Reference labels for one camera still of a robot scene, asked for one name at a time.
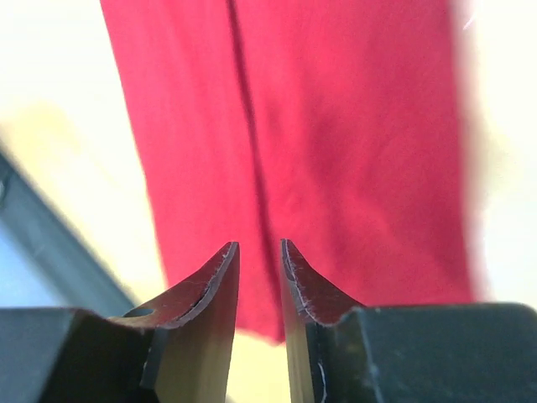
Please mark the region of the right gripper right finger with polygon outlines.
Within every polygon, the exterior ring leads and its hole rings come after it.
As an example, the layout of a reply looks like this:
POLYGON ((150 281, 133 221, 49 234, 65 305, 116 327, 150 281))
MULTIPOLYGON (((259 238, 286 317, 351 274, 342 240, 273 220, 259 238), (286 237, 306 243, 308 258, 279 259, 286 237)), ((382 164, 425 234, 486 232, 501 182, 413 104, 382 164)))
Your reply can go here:
POLYGON ((533 402, 536 313, 517 303, 364 306, 281 250, 294 402, 533 402))

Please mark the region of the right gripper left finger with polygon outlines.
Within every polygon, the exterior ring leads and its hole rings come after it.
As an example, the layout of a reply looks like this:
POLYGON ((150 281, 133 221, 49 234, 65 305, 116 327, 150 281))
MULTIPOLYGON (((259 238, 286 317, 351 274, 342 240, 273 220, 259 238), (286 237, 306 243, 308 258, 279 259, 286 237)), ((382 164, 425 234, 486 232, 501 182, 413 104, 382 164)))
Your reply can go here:
POLYGON ((4 402, 223 402, 239 246, 123 317, 80 308, 1 312, 4 402))

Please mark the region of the red t shirt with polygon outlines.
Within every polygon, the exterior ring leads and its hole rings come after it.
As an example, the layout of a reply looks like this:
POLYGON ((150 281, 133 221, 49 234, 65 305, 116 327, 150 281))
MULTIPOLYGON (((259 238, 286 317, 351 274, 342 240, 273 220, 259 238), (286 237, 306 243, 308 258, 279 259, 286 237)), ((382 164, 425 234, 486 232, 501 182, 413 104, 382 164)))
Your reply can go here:
POLYGON ((241 249, 282 341, 279 242, 367 305, 475 298, 451 1, 104 1, 165 273, 241 249))

